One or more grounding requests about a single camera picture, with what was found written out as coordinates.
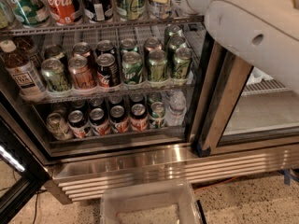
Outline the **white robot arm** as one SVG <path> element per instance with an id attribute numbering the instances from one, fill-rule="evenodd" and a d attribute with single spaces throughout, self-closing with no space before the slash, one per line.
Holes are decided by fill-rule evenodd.
<path id="1" fill-rule="evenodd" d="M 299 0 L 171 1 L 202 15 L 220 45 L 299 93 Z"/>

